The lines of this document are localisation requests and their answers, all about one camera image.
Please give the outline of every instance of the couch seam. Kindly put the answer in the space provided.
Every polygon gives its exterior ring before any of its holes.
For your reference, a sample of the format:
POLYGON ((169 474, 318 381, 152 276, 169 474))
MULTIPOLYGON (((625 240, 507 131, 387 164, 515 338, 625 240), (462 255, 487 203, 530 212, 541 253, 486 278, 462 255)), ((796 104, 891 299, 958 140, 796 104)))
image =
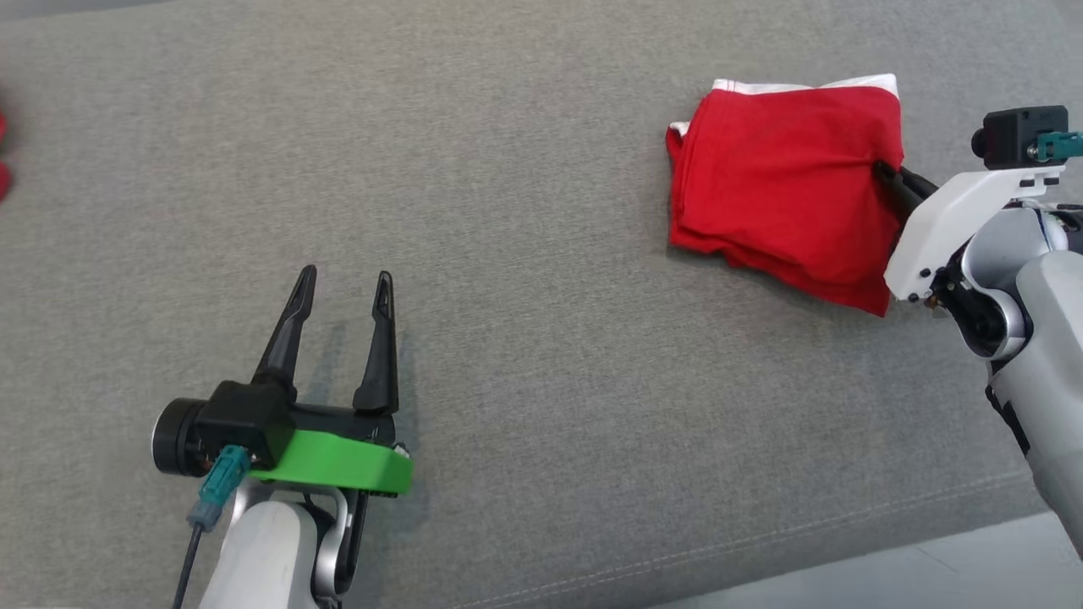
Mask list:
POLYGON ((838 516, 831 516, 828 518, 822 518, 822 519, 819 519, 819 520, 813 520, 811 522, 806 522, 804 524, 798 524, 796 527, 790 527, 790 528, 786 528, 786 529, 778 529, 778 530, 774 530, 774 531, 771 531, 771 532, 768 532, 768 533, 760 533, 760 534, 757 534, 757 535, 752 535, 752 536, 747 536, 747 537, 743 537, 743 539, 739 539, 739 540, 727 541, 727 542, 712 544, 712 545, 700 547, 700 548, 693 548, 693 549, 688 549, 688 550, 683 550, 683 552, 678 552, 678 553, 675 553, 675 554, 668 554, 668 555, 665 555, 665 556, 660 556, 660 557, 656 557, 656 558, 651 558, 651 559, 648 559, 648 560, 641 560, 639 562, 634 562, 631 565, 625 565, 624 567, 614 567, 614 568, 611 568, 611 569, 604 569, 604 570, 601 570, 601 571, 597 571, 595 573, 589 573, 589 574, 586 574, 586 575, 579 575, 579 576, 576 576, 576 578, 570 578, 570 579, 566 579, 566 580, 561 580, 561 581, 558 581, 558 582, 552 582, 552 583, 549 583, 549 584, 544 584, 544 585, 535 586, 535 587, 532 587, 532 588, 524 588, 524 589, 521 589, 521 591, 510 592, 510 593, 501 594, 499 596, 493 596, 493 597, 490 597, 490 598, 484 598, 484 599, 481 599, 481 600, 474 600, 474 601, 471 601, 471 602, 465 602, 465 604, 454 605, 454 606, 447 607, 446 609, 467 609, 469 607, 478 607, 480 605, 486 605, 486 604, 493 602, 495 600, 504 600, 506 598, 511 598, 511 597, 514 597, 514 596, 523 596, 523 595, 526 595, 526 594, 532 594, 532 593, 539 592, 539 591, 547 589, 547 588, 559 587, 559 586, 563 586, 563 585, 571 584, 571 583, 585 582, 585 583, 582 583, 582 584, 573 586, 573 587, 567 587, 567 588, 561 587, 560 589, 554 589, 554 591, 551 591, 551 592, 546 592, 545 594, 534 595, 534 596, 530 596, 530 597, 526 597, 526 598, 520 598, 520 599, 517 599, 517 600, 511 600, 509 602, 501 602, 499 605, 492 605, 492 606, 488 607, 488 609, 499 609, 501 607, 509 607, 511 605, 518 605, 520 602, 527 602, 527 601, 531 601, 531 600, 537 600, 539 598, 545 598, 547 596, 552 596, 552 595, 557 595, 557 594, 564 594, 564 593, 567 593, 567 592, 573 592, 573 591, 576 591, 576 589, 579 589, 579 588, 584 588, 584 587, 588 587, 588 586, 592 586, 592 585, 598 585, 598 584, 602 584, 602 583, 605 583, 605 582, 611 582, 611 581, 614 581, 614 580, 619 580, 619 579, 624 579, 624 578, 630 578, 630 576, 634 576, 634 575, 645 573, 648 571, 653 571, 655 569, 665 569, 665 568, 668 568, 668 567, 674 567, 674 566, 682 565, 682 563, 686 563, 686 562, 692 562, 692 561, 695 561, 695 560, 704 560, 704 559, 707 559, 707 558, 714 558, 714 557, 717 557, 717 556, 723 556, 726 554, 730 554, 730 553, 738 552, 738 550, 741 550, 741 549, 752 549, 754 547, 759 547, 759 546, 762 546, 762 545, 767 545, 767 544, 770 544, 770 543, 775 543, 775 542, 783 541, 783 540, 799 537, 799 536, 803 536, 803 535, 808 535, 808 534, 812 534, 812 533, 824 531, 824 530, 831 530, 833 528, 839 528, 839 527, 845 527, 847 524, 852 524, 852 523, 856 523, 856 522, 862 522, 864 520, 870 520, 872 518, 877 518, 877 517, 880 517, 880 516, 887 516, 887 515, 890 515, 890 514, 897 514, 899 511, 904 511, 906 509, 912 509, 912 508, 918 507, 921 505, 928 505, 928 504, 936 503, 936 502, 948 501, 948 500, 960 497, 960 496, 963 496, 963 495, 966 495, 966 494, 979 492, 979 491, 982 491, 982 490, 989 490, 989 489, 995 489, 995 488, 1000 488, 1000 487, 1005 487, 1005 485, 1008 484, 1008 482, 1003 482, 1003 481, 1008 480, 1009 478, 1020 478, 1020 477, 1029 476, 1029 475, 1030 475, 1029 470, 1017 470, 1017 471, 1013 471, 1013 472, 1008 472, 1008 474, 1003 474, 1003 475, 1000 475, 1000 476, 991 476, 991 477, 988 477, 988 478, 982 478, 980 480, 975 480, 973 482, 967 482, 966 484, 958 484, 958 485, 955 485, 955 487, 948 487, 948 488, 940 489, 938 491, 934 491, 931 493, 926 493, 926 494, 923 494, 923 495, 917 495, 917 496, 913 496, 913 497, 909 497, 909 498, 904 498, 904 500, 899 500, 899 501, 896 501, 896 502, 887 502, 887 503, 883 503, 883 504, 877 504, 877 505, 874 505, 874 506, 870 506, 870 507, 865 507, 865 508, 861 508, 861 509, 856 509, 853 511, 849 511, 849 513, 841 514, 841 515, 838 515, 838 516), (861 516, 861 518, 849 520, 853 516, 861 516), (821 524, 828 524, 828 523, 830 523, 830 526, 827 526, 827 527, 817 528, 817 527, 820 527, 821 524), (751 545, 742 545, 742 544, 748 544, 748 542, 755 542, 755 543, 752 543, 751 545), (721 549, 721 552, 712 552, 712 550, 716 550, 716 549, 721 549), (709 553, 709 554, 706 554, 706 555, 703 555, 703 556, 693 556, 693 555, 701 555, 701 554, 704 554, 704 553, 709 553), (609 575, 611 573, 619 573, 622 571, 628 571, 630 569, 636 569, 638 567, 647 567, 647 569, 640 569, 638 571, 632 571, 630 573, 623 573, 623 574, 619 574, 619 575, 614 575, 614 576, 605 578, 605 579, 598 580, 598 581, 588 581, 588 580, 595 580, 596 578, 600 578, 602 575, 609 575))

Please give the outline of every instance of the gray couch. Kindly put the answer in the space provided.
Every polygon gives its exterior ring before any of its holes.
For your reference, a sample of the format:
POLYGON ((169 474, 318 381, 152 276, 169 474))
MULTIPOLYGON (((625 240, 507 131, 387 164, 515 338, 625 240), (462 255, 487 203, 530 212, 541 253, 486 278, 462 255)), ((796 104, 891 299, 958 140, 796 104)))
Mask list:
POLYGON ((950 321, 668 248, 663 134, 716 77, 893 72, 942 181, 988 111, 1083 119, 1065 7, 40 8, 0 22, 0 606, 167 604, 197 484, 148 430, 250 374, 309 262, 308 402, 349 403, 396 284, 416 483, 351 607, 648 607, 1042 509, 950 321))

